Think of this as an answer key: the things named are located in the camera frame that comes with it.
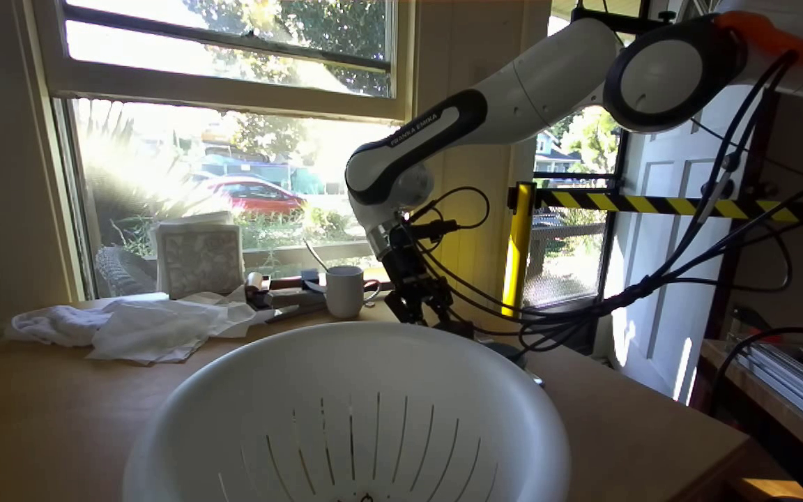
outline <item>mug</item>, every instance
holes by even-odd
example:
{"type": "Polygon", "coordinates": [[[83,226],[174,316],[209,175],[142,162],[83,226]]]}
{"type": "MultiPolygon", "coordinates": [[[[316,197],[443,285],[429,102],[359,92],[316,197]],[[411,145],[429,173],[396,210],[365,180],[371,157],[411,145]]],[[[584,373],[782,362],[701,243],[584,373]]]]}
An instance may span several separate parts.
{"type": "Polygon", "coordinates": [[[323,281],[327,311],[333,317],[340,317],[340,321],[358,317],[362,304],[365,304],[365,296],[362,296],[365,272],[362,272],[362,267],[334,265],[334,267],[327,267],[323,275],[327,275],[327,281],[323,281]]]}

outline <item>caution tape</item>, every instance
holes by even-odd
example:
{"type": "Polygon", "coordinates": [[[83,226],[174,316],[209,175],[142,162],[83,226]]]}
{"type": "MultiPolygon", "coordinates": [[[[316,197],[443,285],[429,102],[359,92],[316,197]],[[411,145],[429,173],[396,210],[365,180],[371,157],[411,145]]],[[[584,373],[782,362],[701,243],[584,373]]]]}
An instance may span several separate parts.
{"type": "MultiPolygon", "coordinates": [[[[602,210],[602,211],[655,211],[655,214],[698,214],[701,197],[645,197],[645,196],[608,196],[608,193],[569,193],[569,189],[537,189],[537,210],[569,205],[569,210],[602,210]]],[[[803,204],[782,200],[716,200],[709,214],[751,221],[771,214],[779,223],[803,223],[803,204]]]]}

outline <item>white colander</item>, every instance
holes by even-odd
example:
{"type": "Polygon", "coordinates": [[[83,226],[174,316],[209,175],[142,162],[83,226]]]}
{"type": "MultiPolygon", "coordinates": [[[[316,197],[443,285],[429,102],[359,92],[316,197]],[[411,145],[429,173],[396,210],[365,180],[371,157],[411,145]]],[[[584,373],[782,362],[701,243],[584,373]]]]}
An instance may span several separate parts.
{"type": "Polygon", "coordinates": [[[497,350],[411,322],[330,322],[189,377],[135,442],[125,502],[553,502],[569,452],[497,350]]]}

